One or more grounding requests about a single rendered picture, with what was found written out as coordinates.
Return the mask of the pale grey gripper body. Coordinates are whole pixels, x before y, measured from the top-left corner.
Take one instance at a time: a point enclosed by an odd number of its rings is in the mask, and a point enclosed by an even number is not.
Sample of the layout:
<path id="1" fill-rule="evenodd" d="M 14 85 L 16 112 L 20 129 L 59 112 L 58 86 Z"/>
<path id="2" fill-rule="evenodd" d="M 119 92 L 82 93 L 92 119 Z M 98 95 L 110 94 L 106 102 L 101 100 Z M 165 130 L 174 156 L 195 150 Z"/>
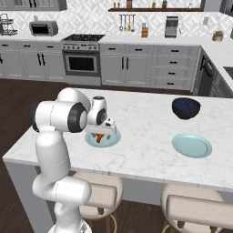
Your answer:
<path id="1" fill-rule="evenodd" d="M 103 126 L 95 126 L 95 125 L 87 125 L 86 126 L 87 133 L 95 133 L 95 134 L 104 134 L 104 135 L 115 135 L 117 133 L 117 127 L 103 127 Z"/>

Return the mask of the black bowl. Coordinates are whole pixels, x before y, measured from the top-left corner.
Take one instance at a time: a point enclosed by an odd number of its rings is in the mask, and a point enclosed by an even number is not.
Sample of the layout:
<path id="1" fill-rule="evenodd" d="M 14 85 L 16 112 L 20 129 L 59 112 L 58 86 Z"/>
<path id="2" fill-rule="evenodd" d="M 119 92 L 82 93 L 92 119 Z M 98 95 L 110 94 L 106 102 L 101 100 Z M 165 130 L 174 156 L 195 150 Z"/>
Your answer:
<path id="1" fill-rule="evenodd" d="M 200 103 L 189 97 L 179 97 L 172 101 L 172 111 L 180 119 L 195 117 L 201 108 Z"/>

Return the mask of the light blue plate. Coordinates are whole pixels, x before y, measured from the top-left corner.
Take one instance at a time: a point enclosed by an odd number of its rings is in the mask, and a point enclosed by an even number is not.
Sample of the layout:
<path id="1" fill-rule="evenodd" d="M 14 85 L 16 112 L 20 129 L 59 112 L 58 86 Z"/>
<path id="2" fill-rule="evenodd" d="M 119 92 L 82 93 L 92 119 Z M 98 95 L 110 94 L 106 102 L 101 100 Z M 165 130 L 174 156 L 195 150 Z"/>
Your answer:
<path id="1" fill-rule="evenodd" d="M 112 147 L 117 144 L 121 139 L 119 131 L 115 135 L 104 135 L 99 142 L 97 142 L 97 136 L 93 136 L 91 133 L 86 133 L 85 140 L 91 147 Z"/>
<path id="2" fill-rule="evenodd" d="M 208 157 L 213 150 L 210 142 L 207 139 L 191 133 L 178 134 L 174 136 L 171 143 L 173 148 L 185 157 Z"/>

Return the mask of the grey kitchen island base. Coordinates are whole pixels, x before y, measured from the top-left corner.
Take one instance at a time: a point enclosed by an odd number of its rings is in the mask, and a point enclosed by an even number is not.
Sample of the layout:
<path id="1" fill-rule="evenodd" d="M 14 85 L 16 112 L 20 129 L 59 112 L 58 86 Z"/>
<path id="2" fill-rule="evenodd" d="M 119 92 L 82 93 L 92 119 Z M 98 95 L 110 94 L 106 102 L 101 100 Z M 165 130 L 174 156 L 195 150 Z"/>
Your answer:
<path id="1" fill-rule="evenodd" d="M 4 157 L 4 162 L 35 233 L 47 233 L 55 224 L 52 206 L 37 198 L 32 183 L 39 172 L 36 158 Z M 71 158 L 74 171 L 118 176 L 124 200 L 158 205 L 165 184 L 214 189 L 233 202 L 233 154 L 217 152 L 194 159 L 180 155 L 158 157 Z"/>

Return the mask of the steel oven with hob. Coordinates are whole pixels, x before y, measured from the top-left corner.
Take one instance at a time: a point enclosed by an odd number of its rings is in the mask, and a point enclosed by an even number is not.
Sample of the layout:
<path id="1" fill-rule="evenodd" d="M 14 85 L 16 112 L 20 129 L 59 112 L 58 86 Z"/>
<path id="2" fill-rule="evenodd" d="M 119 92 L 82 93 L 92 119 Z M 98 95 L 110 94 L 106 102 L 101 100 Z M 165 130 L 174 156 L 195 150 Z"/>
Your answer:
<path id="1" fill-rule="evenodd" d="M 69 84 L 101 85 L 99 40 L 104 35 L 72 34 L 61 41 L 62 54 Z"/>

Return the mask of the grey base cupboards with drawers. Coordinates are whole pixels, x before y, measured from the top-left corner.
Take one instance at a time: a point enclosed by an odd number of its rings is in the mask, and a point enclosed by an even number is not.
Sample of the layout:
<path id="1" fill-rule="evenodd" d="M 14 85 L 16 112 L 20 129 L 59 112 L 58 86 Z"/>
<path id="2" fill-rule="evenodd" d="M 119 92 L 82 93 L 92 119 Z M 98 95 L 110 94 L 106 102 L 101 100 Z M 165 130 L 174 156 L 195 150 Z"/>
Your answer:
<path id="1" fill-rule="evenodd" d="M 101 44 L 102 84 L 189 90 L 197 46 Z"/>

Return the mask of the black dishwasher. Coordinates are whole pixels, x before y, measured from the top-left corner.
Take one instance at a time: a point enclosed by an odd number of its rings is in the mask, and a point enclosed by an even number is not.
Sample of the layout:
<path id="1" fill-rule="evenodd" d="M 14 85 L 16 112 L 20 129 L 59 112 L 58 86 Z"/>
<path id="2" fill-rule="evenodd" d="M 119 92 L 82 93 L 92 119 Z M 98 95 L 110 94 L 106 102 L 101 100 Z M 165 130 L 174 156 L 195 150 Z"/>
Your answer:
<path id="1" fill-rule="evenodd" d="M 198 95 L 209 96 L 214 81 L 215 68 L 208 56 L 203 56 L 200 66 L 201 77 L 199 81 Z"/>

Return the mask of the silver toaster oven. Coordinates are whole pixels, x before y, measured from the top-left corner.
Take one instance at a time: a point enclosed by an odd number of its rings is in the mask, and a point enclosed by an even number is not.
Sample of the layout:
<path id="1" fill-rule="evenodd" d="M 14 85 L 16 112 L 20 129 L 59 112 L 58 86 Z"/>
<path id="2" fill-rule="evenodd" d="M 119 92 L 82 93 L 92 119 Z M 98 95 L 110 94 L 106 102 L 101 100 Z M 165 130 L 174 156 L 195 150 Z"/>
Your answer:
<path id="1" fill-rule="evenodd" d="M 33 21 L 29 23 L 29 29 L 33 36 L 54 36 L 58 34 L 56 21 Z"/>

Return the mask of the silver coffee machine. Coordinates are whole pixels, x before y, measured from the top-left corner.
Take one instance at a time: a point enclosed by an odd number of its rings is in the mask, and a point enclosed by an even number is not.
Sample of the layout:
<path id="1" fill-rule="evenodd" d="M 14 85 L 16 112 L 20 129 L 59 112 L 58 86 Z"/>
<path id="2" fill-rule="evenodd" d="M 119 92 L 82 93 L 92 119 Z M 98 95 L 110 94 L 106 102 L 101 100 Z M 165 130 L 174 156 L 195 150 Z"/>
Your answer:
<path id="1" fill-rule="evenodd" d="M 165 38 L 176 38 L 178 27 L 178 17 L 168 16 L 165 27 Z"/>

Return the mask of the grey corner base cupboards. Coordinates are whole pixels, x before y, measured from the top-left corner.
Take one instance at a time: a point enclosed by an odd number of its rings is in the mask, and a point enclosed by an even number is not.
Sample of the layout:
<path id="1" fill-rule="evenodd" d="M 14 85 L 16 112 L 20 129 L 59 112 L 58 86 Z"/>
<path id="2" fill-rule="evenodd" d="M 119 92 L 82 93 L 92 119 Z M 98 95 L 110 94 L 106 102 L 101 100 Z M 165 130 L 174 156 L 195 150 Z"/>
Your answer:
<path id="1" fill-rule="evenodd" d="M 219 72 L 214 75 L 209 95 L 211 97 L 233 98 L 233 91 Z"/>

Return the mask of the dark sink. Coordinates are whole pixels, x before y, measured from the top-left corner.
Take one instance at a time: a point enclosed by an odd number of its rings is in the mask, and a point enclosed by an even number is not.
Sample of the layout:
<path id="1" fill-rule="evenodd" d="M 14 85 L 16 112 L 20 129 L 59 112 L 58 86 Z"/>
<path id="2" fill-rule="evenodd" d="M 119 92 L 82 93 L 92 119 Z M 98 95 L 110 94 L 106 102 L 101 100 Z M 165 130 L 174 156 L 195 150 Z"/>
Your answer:
<path id="1" fill-rule="evenodd" d="M 233 80 L 233 67 L 230 66 L 223 66 L 223 68 L 226 70 L 226 72 L 229 74 L 229 76 L 232 78 Z"/>

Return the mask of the potted plant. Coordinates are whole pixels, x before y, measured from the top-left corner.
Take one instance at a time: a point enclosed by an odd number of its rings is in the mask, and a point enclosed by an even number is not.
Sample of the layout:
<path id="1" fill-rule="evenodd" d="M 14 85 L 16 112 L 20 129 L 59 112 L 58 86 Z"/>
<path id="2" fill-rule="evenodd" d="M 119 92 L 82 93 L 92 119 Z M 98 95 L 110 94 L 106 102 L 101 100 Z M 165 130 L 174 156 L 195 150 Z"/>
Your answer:
<path id="1" fill-rule="evenodd" d="M 223 40 L 223 36 L 224 36 L 224 33 L 221 30 L 218 30 L 213 34 L 212 40 L 220 42 Z"/>

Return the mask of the dark wooden wall shelf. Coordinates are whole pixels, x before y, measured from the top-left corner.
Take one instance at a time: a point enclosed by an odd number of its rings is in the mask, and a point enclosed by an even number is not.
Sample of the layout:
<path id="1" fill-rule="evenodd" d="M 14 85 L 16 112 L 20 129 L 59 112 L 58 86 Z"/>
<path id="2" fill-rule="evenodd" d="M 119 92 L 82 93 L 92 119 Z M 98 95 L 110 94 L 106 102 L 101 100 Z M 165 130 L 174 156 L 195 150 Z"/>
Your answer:
<path id="1" fill-rule="evenodd" d="M 108 12 L 204 12 L 204 8 L 110 8 Z"/>

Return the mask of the grey wall cupboards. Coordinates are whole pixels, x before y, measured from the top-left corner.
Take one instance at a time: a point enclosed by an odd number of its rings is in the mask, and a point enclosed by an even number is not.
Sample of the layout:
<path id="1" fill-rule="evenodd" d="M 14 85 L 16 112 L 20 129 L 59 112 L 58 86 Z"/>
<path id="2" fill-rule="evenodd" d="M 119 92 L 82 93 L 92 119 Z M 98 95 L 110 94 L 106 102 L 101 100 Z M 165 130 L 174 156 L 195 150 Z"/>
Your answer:
<path id="1" fill-rule="evenodd" d="M 66 0 L 0 0 L 0 11 L 64 11 Z"/>

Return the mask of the grey corner wall cupboard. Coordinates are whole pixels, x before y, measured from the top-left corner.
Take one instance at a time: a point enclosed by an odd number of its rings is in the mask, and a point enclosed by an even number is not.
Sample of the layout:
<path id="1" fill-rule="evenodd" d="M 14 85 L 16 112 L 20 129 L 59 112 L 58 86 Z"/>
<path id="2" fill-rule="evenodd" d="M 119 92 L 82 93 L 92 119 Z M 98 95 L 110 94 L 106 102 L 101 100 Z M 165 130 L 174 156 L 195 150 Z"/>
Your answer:
<path id="1" fill-rule="evenodd" d="M 222 0 L 219 12 L 233 17 L 233 0 Z"/>

